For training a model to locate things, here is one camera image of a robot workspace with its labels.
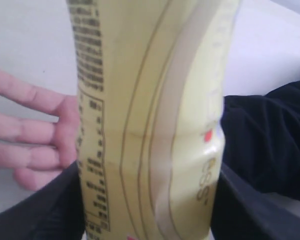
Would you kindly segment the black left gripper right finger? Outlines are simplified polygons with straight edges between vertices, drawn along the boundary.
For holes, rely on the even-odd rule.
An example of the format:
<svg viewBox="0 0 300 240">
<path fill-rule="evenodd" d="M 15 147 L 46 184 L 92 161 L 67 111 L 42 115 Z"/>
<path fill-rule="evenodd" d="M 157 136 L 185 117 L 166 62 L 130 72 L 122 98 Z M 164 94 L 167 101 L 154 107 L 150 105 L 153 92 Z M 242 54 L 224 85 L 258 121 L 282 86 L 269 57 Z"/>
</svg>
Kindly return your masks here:
<svg viewBox="0 0 300 240">
<path fill-rule="evenodd" d="M 216 240 L 300 240 L 300 218 L 222 164 L 211 220 Z"/>
</svg>

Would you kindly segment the black sleeved forearm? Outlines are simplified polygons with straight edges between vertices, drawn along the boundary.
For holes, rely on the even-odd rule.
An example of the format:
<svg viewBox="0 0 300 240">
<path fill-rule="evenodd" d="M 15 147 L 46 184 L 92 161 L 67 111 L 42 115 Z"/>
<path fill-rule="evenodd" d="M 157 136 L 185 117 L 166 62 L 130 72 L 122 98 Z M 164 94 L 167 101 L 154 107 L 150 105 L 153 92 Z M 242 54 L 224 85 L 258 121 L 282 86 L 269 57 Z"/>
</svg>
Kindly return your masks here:
<svg viewBox="0 0 300 240">
<path fill-rule="evenodd" d="M 223 161 L 262 193 L 300 201 L 300 81 L 266 95 L 228 95 Z"/>
</svg>

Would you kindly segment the person's open bare hand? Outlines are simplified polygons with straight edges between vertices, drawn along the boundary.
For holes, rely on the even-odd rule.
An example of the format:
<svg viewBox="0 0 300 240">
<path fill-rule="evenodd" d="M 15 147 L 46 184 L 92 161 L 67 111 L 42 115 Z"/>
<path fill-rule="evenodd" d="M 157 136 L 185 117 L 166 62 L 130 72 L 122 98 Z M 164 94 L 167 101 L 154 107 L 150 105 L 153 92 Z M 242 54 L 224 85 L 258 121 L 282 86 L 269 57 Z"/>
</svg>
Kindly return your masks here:
<svg viewBox="0 0 300 240">
<path fill-rule="evenodd" d="M 0 113 L 0 169 L 12 169 L 23 188 L 38 191 L 77 159 L 77 98 L 0 71 L 0 96 L 58 118 L 57 122 Z"/>
</svg>

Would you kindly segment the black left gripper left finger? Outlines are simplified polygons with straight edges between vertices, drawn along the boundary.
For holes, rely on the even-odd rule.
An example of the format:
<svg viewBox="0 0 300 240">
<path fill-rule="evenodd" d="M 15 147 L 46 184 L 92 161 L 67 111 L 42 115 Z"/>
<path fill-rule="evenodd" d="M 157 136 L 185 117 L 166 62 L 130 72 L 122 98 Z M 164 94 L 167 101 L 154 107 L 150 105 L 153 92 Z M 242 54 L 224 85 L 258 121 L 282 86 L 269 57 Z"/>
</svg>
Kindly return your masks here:
<svg viewBox="0 0 300 240">
<path fill-rule="evenodd" d="M 41 190 L 0 213 L 0 240 L 80 240 L 84 231 L 76 163 Z"/>
</svg>

